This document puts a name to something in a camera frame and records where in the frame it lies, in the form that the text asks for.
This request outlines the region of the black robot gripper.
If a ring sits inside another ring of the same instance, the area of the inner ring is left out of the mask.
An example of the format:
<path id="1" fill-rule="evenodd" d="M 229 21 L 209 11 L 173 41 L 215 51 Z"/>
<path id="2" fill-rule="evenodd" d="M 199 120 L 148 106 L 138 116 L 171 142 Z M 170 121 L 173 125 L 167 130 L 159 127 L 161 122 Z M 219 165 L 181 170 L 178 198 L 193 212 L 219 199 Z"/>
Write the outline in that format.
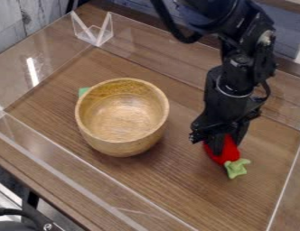
<path id="1" fill-rule="evenodd" d="M 243 96 L 222 90 L 222 67 L 217 66 L 206 74 L 205 110 L 191 122 L 191 143 L 205 142 L 215 156 L 221 156 L 225 134 L 237 145 L 246 135 L 250 121 L 259 117 L 266 99 L 254 97 L 253 91 Z"/>

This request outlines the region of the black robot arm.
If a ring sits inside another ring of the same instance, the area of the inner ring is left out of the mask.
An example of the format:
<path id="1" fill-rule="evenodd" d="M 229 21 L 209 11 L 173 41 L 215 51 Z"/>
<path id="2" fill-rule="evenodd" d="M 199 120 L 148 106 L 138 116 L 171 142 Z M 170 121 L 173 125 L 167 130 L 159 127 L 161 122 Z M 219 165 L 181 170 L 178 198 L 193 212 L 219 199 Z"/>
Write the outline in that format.
<path id="1" fill-rule="evenodd" d="M 274 22 L 253 0 L 174 0 L 182 20 L 193 33 L 177 26 L 163 0 L 150 0 L 174 38 L 186 44 L 207 34 L 221 42 L 221 65 L 206 74 L 205 110 L 191 122 L 190 141 L 203 143 L 219 157 L 227 146 L 237 146 L 250 121 L 259 117 L 266 96 L 254 95 L 255 87 L 269 93 L 267 79 L 274 76 Z"/>

